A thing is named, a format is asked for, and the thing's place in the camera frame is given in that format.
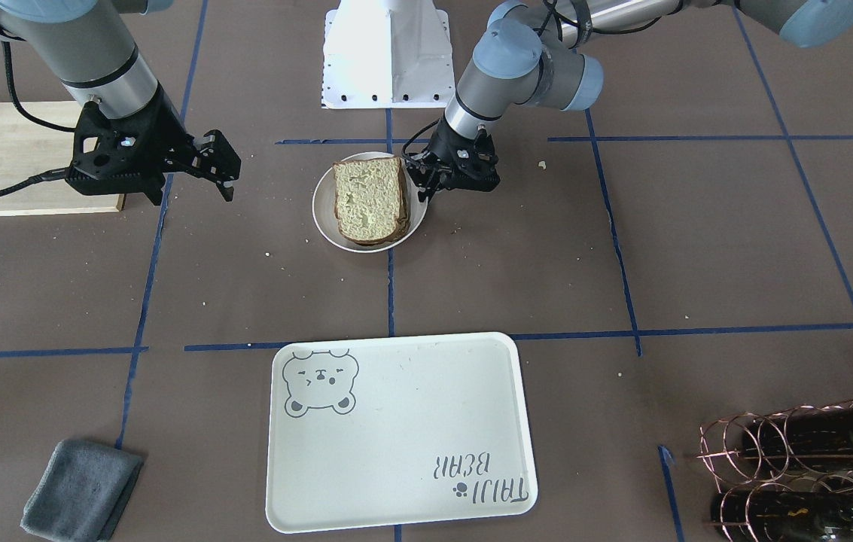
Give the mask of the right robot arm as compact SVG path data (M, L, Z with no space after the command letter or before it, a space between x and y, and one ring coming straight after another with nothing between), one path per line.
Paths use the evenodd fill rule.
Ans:
M229 202L242 161L216 129L190 135L130 34L122 14L160 11L168 1L0 1L0 38L9 96L14 86L10 44L28 42L81 105L69 164L0 189L0 198L50 181L79 194L144 194L161 205L166 175L210 181Z

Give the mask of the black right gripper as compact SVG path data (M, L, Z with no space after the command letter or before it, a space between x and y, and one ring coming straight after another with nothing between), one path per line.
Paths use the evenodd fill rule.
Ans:
M191 175L213 183L226 202L233 202L242 159L218 129L194 144L159 86L143 109L123 119L106 117L98 102L84 104L65 182L85 196L141 193L158 206L165 172L177 172L195 156Z

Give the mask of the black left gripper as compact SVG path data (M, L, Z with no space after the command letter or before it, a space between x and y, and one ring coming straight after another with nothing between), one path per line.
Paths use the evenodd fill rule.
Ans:
M426 147L411 154L409 145L430 129L433 133ZM496 164L494 141L484 123L478 124L470 138L457 133L445 117L440 117L404 144L404 165L417 187L417 199L423 203L441 190L491 192L501 182Z

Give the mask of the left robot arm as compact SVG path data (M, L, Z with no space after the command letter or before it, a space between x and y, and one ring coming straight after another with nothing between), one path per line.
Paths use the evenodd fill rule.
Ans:
M605 73L580 46L603 35L629 35L713 1L505 1L489 15L471 61L428 144L403 151L417 198L441 190L492 191L501 181L492 130L513 104L584 111L598 99Z

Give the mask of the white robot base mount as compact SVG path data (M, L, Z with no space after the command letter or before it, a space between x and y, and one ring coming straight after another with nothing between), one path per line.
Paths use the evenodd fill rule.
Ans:
M323 108L444 108L455 93L448 13L432 1L341 1L323 55Z

